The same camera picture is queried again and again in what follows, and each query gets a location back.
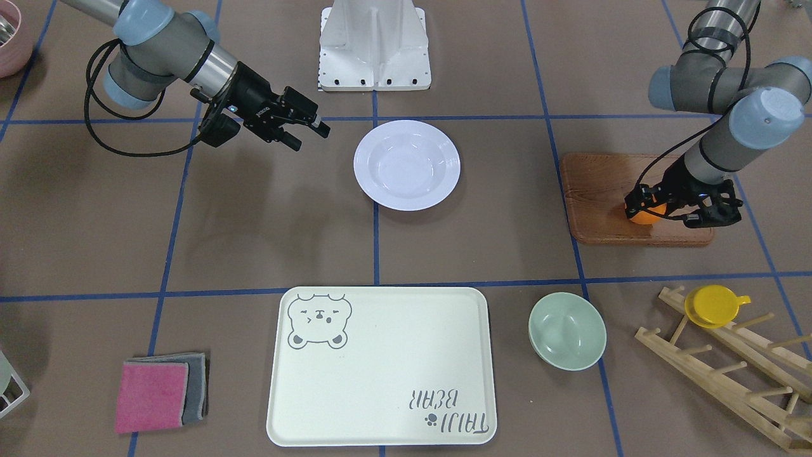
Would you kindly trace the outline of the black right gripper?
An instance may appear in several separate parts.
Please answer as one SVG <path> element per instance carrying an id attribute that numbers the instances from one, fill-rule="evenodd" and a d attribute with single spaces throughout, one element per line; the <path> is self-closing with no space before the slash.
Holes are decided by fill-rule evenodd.
<path id="1" fill-rule="evenodd" d="M 316 102 L 290 86 L 277 95 L 266 79 L 242 62 L 236 63 L 229 87 L 229 107 L 235 107 L 242 125 L 265 142 L 280 142 L 298 152 L 302 142 L 283 128 L 285 124 L 307 126 L 322 138 L 331 132 L 317 113 Z"/>

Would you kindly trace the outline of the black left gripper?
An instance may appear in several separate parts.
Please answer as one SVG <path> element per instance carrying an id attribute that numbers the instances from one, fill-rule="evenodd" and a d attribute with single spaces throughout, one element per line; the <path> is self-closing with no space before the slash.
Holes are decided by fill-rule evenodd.
<path id="1" fill-rule="evenodd" d="M 658 184 L 650 188 L 645 184 L 636 185 L 624 199 L 625 216 L 637 211 L 657 206 L 658 217 L 666 220 L 684 220 L 681 213 L 685 206 L 696 206 L 702 211 L 708 208 L 705 185 L 693 178 L 684 162 L 673 162 Z"/>

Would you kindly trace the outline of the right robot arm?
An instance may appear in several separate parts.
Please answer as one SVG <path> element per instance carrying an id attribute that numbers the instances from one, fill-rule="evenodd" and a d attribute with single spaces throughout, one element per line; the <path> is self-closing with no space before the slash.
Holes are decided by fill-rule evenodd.
<path id="1" fill-rule="evenodd" d="M 317 104 L 291 87 L 276 95 L 269 81 L 220 45 L 217 24 L 206 13 L 178 13 L 160 1 L 70 1 L 69 6 L 114 33 L 85 70 L 85 126 L 95 141 L 89 104 L 98 101 L 94 86 L 99 76 L 112 101 L 130 110 L 146 109 L 148 116 L 159 108 L 168 86 L 177 80 L 190 84 L 191 95 L 208 106 L 190 145 L 220 147 L 244 127 L 265 142 L 299 150 L 301 141 L 284 130 L 286 124 L 329 136 Z"/>

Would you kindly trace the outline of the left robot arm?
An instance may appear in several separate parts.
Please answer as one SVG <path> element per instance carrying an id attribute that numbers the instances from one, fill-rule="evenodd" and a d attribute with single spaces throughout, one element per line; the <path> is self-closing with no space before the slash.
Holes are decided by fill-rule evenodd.
<path id="1" fill-rule="evenodd" d="M 759 1 L 710 1 L 693 18 L 675 64 L 652 75 L 648 98 L 671 112 L 717 115 L 688 139 L 691 147 L 647 185 L 638 178 L 625 215 L 638 225 L 681 221 L 724 227 L 742 219 L 733 175 L 789 138 L 810 101 L 810 61 L 788 56 L 752 66 L 749 35 Z"/>

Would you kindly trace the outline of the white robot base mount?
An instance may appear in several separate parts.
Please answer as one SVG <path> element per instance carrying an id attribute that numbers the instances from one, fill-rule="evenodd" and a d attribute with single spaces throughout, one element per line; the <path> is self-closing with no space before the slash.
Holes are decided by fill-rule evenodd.
<path id="1" fill-rule="evenodd" d="M 422 91 L 432 84 L 426 13 L 412 1 L 336 1 L 321 12 L 317 87 Z"/>

